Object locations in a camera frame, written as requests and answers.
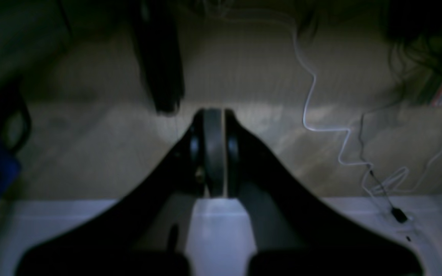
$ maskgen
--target beige wall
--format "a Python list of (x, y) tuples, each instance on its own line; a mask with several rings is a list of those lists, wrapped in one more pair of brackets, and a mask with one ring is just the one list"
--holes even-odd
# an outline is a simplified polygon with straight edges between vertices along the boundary
[[(290, 11), (290, 3), (261, 6)], [(337, 26), (321, 18), (316, 37), (303, 49), (319, 78), (308, 122), (351, 127), (343, 157), (349, 161), (358, 160), (361, 113), (393, 101), (400, 89), (388, 68), (389, 45), (379, 33), (377, 12), (371, 9)], [(23, 89), (35, 127), (19, 154), (22, 175), (6, 198), (124, 196), (158, 164), (202, 107), (235, 110), (242, 124), (318, 196), (363, 195), (365, 168), (337, 162), (345, 133), (302, 127), (311, 78), (296, 62), (285, 28), (204, 19), (184, 8), (176, 16), (186, 97), (175, 117), (154, 112), (126, 25), (109, 36), (81, 40), (28, 72)], [(421, 68), (409, 75), (409, 98), (427, 75)], [(411, 174), (403, 187), (412, 187), (442, 145), (442, 108), (405, 102), (375, 112), (366, 117), (364, 137), (365, 155), (376, 165), (376, 175), (384, 179), (407, 166)], [(416, 194), (432, 192), (442, 192), (442, 157)]]

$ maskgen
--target black cable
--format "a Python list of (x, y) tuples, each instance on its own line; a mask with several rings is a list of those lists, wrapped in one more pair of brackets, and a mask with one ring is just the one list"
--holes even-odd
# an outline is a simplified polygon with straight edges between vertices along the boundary
[(59, 12), (61, 14), (61, 17), (63, 18), (64, 24), (66, 25), (66, 29), (68, 30), (69, 35), (72, 37), (73, 30), (71, 27), (71, 23), (69, 23), (69, 18), (66, 14), (66, 10), (64, 9), (63, 0), (56, 0), (56, 2), (58, 4)]
[[(374, 113), (374, 112), (378, 112), (380, 110), (385, 110), (391, 107), (394, 107), (395, 105), (400, 104), (404, 99), (405, 99), (405, 94), (407, 92), (407, 84), (405, 83), (405, 80), (403, 79), (403, 77), (398, 74), (395, 70), (395, 68), (393, 67), (393, 63), (391, 61), (392, 55), (394, 50), (397, 49), (397, 54), (399, 56), (400, 62), (402, 63), (402, 65), (404, 65), (404, 61), (402, 58), (400, 58), (400, 48), (398, 47), (398, 45), (393, 44), (390, 47), (390, 50), (388, 51), (388, 67), (390, 68), (390, 71), (392, 73), (392, 75), (394, 76), (394, 80), (396, 82), (395, 77), (398, 77), (400, 79), (400, 83), (401, 83), (401, 92), (400, 92), (400, 96), (397, 100), (388, 103), (386, 105), (383, 105), (381, 107), (378, 108), (374, 108), (372, 110), (366, 111), (363, 114), (361, 114), (361, 120), (360, 120), (360, 127), (359, 127), (359, 135), (358, 135), (358, 141), (361, 144), (361, 150), (359, 153), (359, 158), (361, 159), (361, 161), (363, 162), (368, 162), (365, 157), (364, 157), (364, 141), (363, 141), (363, 128), (364, 128), (364, 119), (366, 117), (366, 115)], [(386, 192), (386, 189), (383, 186), (383, 183), (375, 176), (374, 171), (370, 170), (369, 174), (371, 175), (371, 177), (376, 181), (376, 183), (381, 187), (381, 189), (383, 190), (383, 194), (386, 197), (388, 203), (390, 204), (391, 208), (394, 210), (396, 209), (395, 206), (393, 205), (393, 203), (391, 203), (390, 197), (388, 196), (388, 193)]]

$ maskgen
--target white floor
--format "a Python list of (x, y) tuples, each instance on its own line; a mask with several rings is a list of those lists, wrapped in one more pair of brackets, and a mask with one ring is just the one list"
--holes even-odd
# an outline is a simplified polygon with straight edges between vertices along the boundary
[[(412, 218), (399, 224), (362, 197), (323, 199), (340, 213), (415, 250), (427, 275), (442, 276), (442, 195), (392, 197)], [(22, 253), (109, 208), (115, 200), (0, 203), (0, 276), (12, 275)]]

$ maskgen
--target black plastic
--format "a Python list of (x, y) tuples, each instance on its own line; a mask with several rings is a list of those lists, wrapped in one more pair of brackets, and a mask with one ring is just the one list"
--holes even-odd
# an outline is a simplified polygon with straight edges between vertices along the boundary
[(405, 215), (405, 213), (399, 208), (393, 207), (391, 209), (391, 214), (395, 217), (395, 220), (400, 223), (404, 223), (407, 221), (407, 215)]
[(174, 113), (184, 96), (176, 24), (166, 0), (128, 0), (138, 62), (157, 112)]
[[(422, 274), (410, 250), (321, 203), (268, 147), (237, 122), (233, 112), (225, 114), (228, 195), (239, 199), (247, 210), (259, 252), (249, 264), (251, 275)], [(115, 269), (137, 273), (137, 266), (145, 263), (143, 258), (154, 258), (152, 263), (164, 266), (161, 269), (178, 269), (175, 275), (188, 274), (186, 259), (172, 253), (178, 237), (175, 225), (168, 226), (165, 249), (158, 255), (135, 249), (134, 242), (174, 192), (203, 194), (204, 185), (195, 177), (204, 156), (204, 149), (199, 148), (205, 144), (201, 142), (202, 125), (200, 111), (186, 134), (139, 187), (97, 218), (29, 250), (17, 275), (107, 274)], [(377, 261), (387, 265), (377, 266)]]

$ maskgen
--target power adapter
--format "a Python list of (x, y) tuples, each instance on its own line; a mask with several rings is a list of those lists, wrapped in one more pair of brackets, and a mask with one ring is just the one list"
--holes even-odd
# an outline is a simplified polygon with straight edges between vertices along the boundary
[(395, 220), (397, 220), (400, 223), (404, 223), (408, 220), (407, 215), (400, 209), (400, 208), (391, 208), (391, 214), (395, 217)]

